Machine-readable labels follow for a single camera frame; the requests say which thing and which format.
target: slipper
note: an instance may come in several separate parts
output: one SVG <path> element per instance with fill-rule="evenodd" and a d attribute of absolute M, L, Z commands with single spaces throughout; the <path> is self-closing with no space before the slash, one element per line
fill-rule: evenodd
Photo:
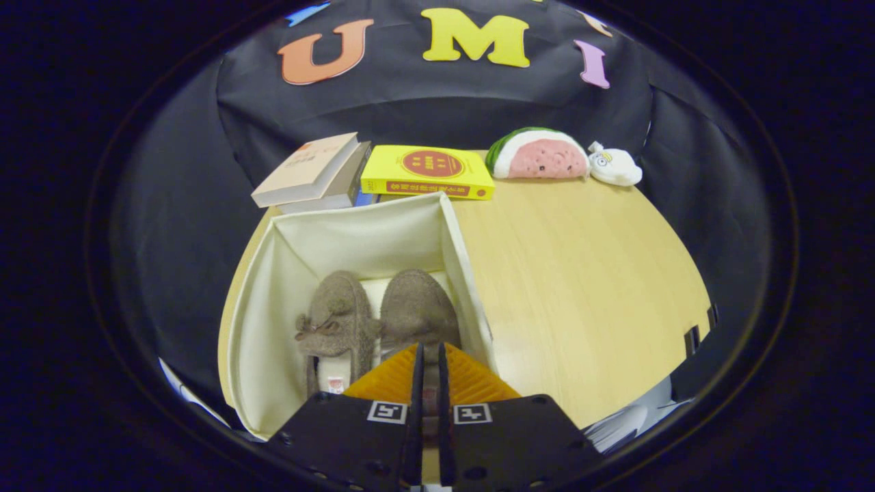
<path fill-rule="evenodd" d="M 460 346 L 459 320 L 449 296 L 431 275 L 405 270 L 395 275 L 380 308 L 382 360 L 422 343 L 425 362 L 438 363 L 441 342 Z"/>
<path fill-rule="evenodd" d="M 307 395 L 319 391 L 319 357 L 351 352 L 349 382 L 364 376 L 373 364 L 380 322 L 371 318 L 368 296 L 349 271 L 335 271 L 313 293 L 309 314 L 297 317 L 297 348 L 306 360 Z"/>

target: blue object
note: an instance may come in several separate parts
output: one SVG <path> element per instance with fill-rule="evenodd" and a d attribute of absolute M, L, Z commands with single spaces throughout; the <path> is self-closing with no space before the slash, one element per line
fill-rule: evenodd
<path fill-rule="evenodd" d="M 323 2 L 322 4 L 319 4 L 319 5 L 311 5 L 309 7 L 303 8 L 300 11 L 297 11 L 293 14 L 285 16 L 285 19 L 289 21 L 289 27 L 292 27 L 293 25 L 301 24 L 302 22 L 304 22 L 305 19 L 312 16 L 316 12 L 324 10 L 325 7 L 327 7 L 330 4 L 331 4 L 331 2 Z"/>
<path fill-rule="evenodd" d="M 355 204 L 353 207 L 364 207 L 365 205 L 370 205 L 374 200 L 374 195 L 372 193 L 364 193 L 359 190 L 359 194 L 355 196 Z"/>

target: stack of books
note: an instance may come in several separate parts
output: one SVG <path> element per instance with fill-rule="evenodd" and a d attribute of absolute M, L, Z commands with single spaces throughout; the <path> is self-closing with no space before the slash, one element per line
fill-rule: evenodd
<path fill-rule="evenodd" d="M 361 173 L 371 152 L 357 133 L 308 142 L 291 154 L 252 192 L 259 207 L 284 214 L 348 208 L 376 202 L 361 192 Z"/>
<path fill-rule="evenodd" d="M 495 185 L 483 158 L 472 151 L 359 142 L 357 133 L 301 146 L 252 192 L 259 207 L 284 214 L 376 203 L 382 194 L 444 192 L 489 200 Z"/>

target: cream fabric box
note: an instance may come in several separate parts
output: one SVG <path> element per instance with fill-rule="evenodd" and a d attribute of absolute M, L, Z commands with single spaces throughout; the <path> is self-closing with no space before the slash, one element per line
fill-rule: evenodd
<path fill-rule="evenodd" d="M 220 354 L 226 362 L 220 364 L 225 398 L 247 430 L 269 439 L 306 400 L 294 323 L 307 312 L 319 282 L 333 271 L 354 272 L 379 317 L 386 285 L 408 268 L 428 271 L 447 290 L 458 315 L 461 348 L 498 374 L 471 262 L 444 193 L 280 215 L 269 220 L 239 295 L 229 300 L 233 314 L 227 343 L 220 345 L 226 350 Z"/>

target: letter m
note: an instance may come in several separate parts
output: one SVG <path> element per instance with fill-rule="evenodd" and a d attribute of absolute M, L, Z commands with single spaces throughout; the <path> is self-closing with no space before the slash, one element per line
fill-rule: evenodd
<path fill-rule="evenodd" d="M 529 25 L 518 18 L 495 16 L 482 28 L 458 9 L 426 9 L 423 17 L 431 19 L 431 49 L 423 53 L 428 61 L 455 61 L 462 54 L 453 40 L 465 50 L 471 60 L 479 60 L 489 46 L 489 61 L 511 67 L 528 67 L 522 34 Z"/>

